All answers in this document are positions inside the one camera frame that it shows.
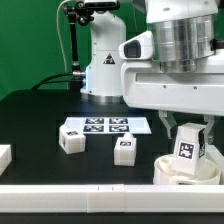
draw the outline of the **green wall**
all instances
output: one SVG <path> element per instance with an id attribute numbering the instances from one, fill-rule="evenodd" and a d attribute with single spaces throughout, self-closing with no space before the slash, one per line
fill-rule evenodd
<path id="1" fill-rule="evenodd" d="M 56 32 L 56 11 L 61 0 L 1 0 L 0 7 L 0 99 L 8 93 L 30 89 L 42 79 L 64 72 L 61 49 Z M 115 12 L 127 24 L 127 38 L 136 35 L 133 8 L 123 4 Z M 220 12 L 224 24 L 224 11 Z M 137 12 L 139 32 L 145 30 L 145 16 Z M 61 13 L 61 31 L 66 55 L 71 61 L 70 34 L 67 18 Z M 224 37 L 219 25 L 219 36 Z M 80 63 L 84 69 L 90 62 L 89 27 L 78 26 Z M 66 88 L 66 84 L 43 88 Z"/>

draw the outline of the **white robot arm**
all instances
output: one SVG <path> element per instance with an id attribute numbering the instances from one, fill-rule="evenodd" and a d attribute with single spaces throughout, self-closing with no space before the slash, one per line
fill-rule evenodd
<path id="1" fill-rule="evenodd" d="M 224 41 L 216 39 L 220 1 L 144 3 L 138 8 L 145 9 L 147 31 L 119 47 L 127 60 L 121 69 L 124 100 L 131 107 L 158 110 L 170 138 L 177 130 L 172 112 L 205 115 L 207 126 L 186 124 L 175 136 L 172 169 L 196 178 L 205 164 L 204 145 L 208 149 L 212 142 L 214 116 L 224 116 Z M 164 184 L 156 178 L 155 183 Z"/>

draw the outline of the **table surface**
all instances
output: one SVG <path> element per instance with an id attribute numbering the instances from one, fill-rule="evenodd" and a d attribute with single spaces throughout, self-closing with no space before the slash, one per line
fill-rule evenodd
<path id="1" fill-rule="evenodd" d="M 146 117 L 152 134 L 138 134 L 134 167 L 114 166 L 113 150 L 123 134 L 86 135 L 86 151 L 67 155 L 58 144 L 59 128 L 73 117 Z M 200 115 L 175 114 L 178 124 L 203 122 Z M 219 119 L 215 144 L 223 147 Z M 0 101 L 0 144 L 13 145 L 13 161 L 0 184 L 152 184 L 154 161 L 172 153 L 174 140 L 157 111 L 99 104 L 68 91 L 16 91 Z M 0 223 L 220 223 L 224 214 L 1 214 Z"/>

